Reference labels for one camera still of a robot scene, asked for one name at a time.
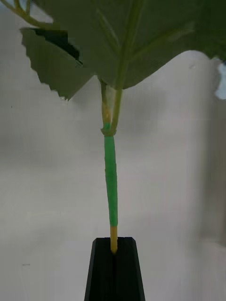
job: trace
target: leaf underside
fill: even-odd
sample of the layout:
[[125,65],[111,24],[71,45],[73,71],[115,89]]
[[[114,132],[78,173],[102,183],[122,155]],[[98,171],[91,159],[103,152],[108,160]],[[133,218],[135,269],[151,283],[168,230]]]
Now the leaf underside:
[[226,59],[225,0],[34,0],[108,85],[128,88],[186,50]]
[[60,97],[70,100],[91,78],[90,69],[82,64],[79,51],[68,43],[66,34],[35,28],[23,28],[21,33],[31,68],[40,82]]

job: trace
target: black stand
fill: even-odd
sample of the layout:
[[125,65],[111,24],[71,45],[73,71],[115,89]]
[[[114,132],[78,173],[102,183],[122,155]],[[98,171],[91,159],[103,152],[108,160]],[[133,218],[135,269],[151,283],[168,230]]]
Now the black stand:
[[84,301],[145,301],[136,242],[118,238],[112,255],[110,238],[93,242]]

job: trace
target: stem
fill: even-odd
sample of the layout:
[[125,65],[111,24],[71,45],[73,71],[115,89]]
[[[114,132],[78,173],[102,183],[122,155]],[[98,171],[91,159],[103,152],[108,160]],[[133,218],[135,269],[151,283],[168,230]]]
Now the stem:
[[111,122],[111,112],[107,104],[107,97],[106,97],[107,85],[102,80],[100,80],[100,84],[101,84],[101,96],[102,96],[102,119],[105,128],[106,122],[108,123]]
[[115,92],[114,110],[113,110],[112,125],[111,125],[111,131],[113,132],[116,131],[119,122],[121,95],[122,95],[122,90],[117,90]]
[[9,8],[12,12],[14,12],[16,15],[18,15],[19,17],[23,18],[27,23],[33,25],[33,26],[37,26],[40,27],[41,29],[44,30],[60,30],[59,26],[53,26],[52,23],[46,23],[46,22],[39,22],[37,20],[35,20],[34,18],[32,18],[30,15],[27,15],[26,12],[19,7],[13,7],[12,5],[10,5],[6,0],[0,0],[7,8]]
[[[102,96],[102,119],[104,130],[110,129],[111,113],[107,103],[106,84],[100,80]],[[105,179],[110,219],[111,251],[117,252],[117,226],[118,226],[118,192],[117,171],[115,158],[115,145],[113,136],[105,136]]]

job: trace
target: green tape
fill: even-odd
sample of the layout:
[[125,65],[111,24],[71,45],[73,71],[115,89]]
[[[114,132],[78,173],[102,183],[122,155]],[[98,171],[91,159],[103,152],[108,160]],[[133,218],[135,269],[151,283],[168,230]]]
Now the green tape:
[[[110,123],[106,123],[105,129],[109,128]],[[105,136],[105,178],[107,185],[110,226],[116,227],[118,225],[118,195],[115,147],[113,136]]]

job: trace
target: white background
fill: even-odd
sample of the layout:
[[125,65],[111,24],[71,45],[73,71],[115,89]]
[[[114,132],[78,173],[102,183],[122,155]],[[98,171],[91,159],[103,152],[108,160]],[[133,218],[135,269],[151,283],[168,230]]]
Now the white background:
[[[60,100],[30,68],[25,25],[0,7],[0,300],[81,301],[92,242],[109,236],[100,87],[92,78]],[[226,297],[226,251],[213,242],[225,197],[217,64],[186,52],[123,94],[118,234],[137,242],[146,301]]]

